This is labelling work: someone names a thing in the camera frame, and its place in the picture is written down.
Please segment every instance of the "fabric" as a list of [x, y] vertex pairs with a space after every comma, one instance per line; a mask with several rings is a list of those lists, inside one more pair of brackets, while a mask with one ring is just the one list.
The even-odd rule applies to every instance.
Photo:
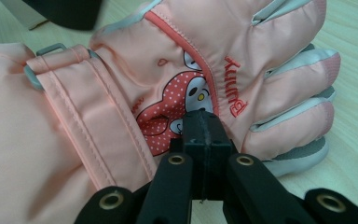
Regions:
[[334, 109], [310, 98], [333, 84], [339, 54], [301, 52], [325, 1], [290, 2], [155, 1], [97, 32], [97, 57], [0, 44], [0, 223], [71, 223], [96, 190], [140, 188], [187, 111], [214, 112], [261, 160], [322, 137]]

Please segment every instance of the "velcro strap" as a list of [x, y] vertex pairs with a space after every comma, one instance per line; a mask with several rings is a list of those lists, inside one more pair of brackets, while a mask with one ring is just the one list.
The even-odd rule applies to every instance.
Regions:
[[117, 84], [82, 46], [27, 62], [97, 189], [136, 190], [157, 165]]

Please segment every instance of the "wooden table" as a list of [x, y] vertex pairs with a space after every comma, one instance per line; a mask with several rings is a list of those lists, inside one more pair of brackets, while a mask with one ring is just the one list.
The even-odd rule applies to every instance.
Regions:
[[[118, 21], [143, 2], [110, 0], [105, 5], [100, 25]], [[62, 42], [66, 46], [88, 45], [91, 32], [61, 28], [50, 22], [28, 31], [0, 3], [0, 42], [23, 42], [36, 51]], [[327, 188], [347, 196], [358, 205], [358, 0], [329, 0], [324, 28], [313, 42], [317, 47], [336, 49], [342, 66], [334, 84], [336, 116], [326, 138], [330, 144], [327, 158], [300, 175], [280, 178], [292, 193], [303, 197], [308, 189]], [[193, 202], [192, 223], [225, 223], [222, 204]]]

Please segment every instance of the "cartoon character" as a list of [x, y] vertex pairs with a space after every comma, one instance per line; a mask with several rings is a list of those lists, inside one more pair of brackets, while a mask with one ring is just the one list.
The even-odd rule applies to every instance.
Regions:
[[198, 64], [185, 52], [185, 71], [173, 77], [165, 86], [162, 100], [142, 111], [137, 122], [154, 156], [169, 149], [172, 138], [182, 134], [185, 112], [213, 112], [208, 84]]

